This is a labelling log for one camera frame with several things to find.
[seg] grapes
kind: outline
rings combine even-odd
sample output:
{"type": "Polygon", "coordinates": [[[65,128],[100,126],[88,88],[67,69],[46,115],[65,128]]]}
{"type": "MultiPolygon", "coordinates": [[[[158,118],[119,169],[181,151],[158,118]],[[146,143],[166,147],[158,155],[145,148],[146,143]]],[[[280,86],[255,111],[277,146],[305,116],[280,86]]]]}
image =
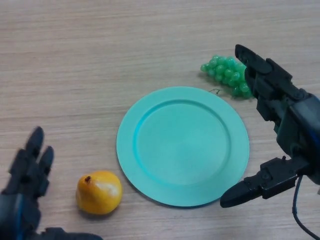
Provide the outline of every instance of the grapes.
{"type": "Polygon", "coordinates": [[[201,65],[200,70],[218,83],[231,87],[232,96],[245,99],[252,97],[245,80],[246,66],[234,57],[214,55],[208,63],[201,65]]]}

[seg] plate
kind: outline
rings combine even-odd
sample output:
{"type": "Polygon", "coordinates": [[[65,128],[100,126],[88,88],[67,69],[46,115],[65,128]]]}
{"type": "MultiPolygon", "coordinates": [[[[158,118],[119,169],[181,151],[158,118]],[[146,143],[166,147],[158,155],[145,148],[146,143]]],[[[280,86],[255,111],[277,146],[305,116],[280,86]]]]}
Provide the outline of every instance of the plate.
{"type": "Polygon", "coordinates": [[[177,86],[152,92],[129,109],[116,152],[141,193],[162,204],[194,207],[219,199],[243,176],[249,138],[226,101],[177,86]]]}

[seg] black cable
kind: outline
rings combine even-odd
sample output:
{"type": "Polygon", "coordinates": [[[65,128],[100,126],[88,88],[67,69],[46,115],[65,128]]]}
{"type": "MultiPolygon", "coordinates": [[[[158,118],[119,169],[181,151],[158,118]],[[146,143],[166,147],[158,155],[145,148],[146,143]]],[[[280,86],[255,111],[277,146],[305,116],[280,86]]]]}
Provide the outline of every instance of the black cable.
{"type": "Polygon", "coordinates": [[[309,234],[312,238],[314,238],[316,240],[320,240],[320,237],[318,237],[312,231],[310,231],[308,228],[306,228],[305,225],[303,225],[302,222],[298,218],[297,198],[298,198],[298,192],[299,192],[300,184],[302,181],[302,177],[303,177],[302,175],[299,176],[298,181],[296,183],[294,196],[293,196],[293,203],[292,203],[292,214],[293,214],[294,220],[300,226],[300,228],[302,228],[303,231],[305,231],[307,234],[309,234]]]}

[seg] table surface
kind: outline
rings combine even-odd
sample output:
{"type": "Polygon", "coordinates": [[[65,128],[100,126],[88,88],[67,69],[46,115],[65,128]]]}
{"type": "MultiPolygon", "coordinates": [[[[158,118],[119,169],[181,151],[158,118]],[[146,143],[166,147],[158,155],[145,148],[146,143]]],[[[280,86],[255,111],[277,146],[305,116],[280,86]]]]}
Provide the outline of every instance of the table surface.
{"type": "MultiPolygon", "coordinates": [[[[55,150],[47,195],[40,199],[46,227],[89,232],[105,240],[309,239],[291,214],[294,190],[223,209],[157,205],[125,180],[116,156],[119,124],[142,96],[169,86],[209,91],[199,75],[212,55],[233,55],[243,44],[272,58],[293,83],[320,94],[318,0],[2,0],[0,1],[0,187],[17,149],[43,127],[55,150]],[[109,217],[78,211],[80,176],[114,171],[124,195],[109,217]]],[[[220,95],[242,117],[250,137],[245,176],[282,151],[273,125],[255,100],[220,95]]],[[[299,216],[320,233],[319,187],[304,178],[299,216]]]]}

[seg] yellow pear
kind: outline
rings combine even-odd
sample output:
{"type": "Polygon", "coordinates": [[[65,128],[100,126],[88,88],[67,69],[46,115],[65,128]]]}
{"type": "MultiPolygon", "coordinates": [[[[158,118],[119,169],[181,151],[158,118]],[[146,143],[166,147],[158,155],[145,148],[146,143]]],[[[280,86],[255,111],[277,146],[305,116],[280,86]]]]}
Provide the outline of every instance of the yellow pear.
{"type": "Polygon", "coordinates": [[[104,215],[120,203],[123,188],[119,178],[110,171],[95,171],[82,176],[76,188],[78,207],[89,213],[104,215]]]}

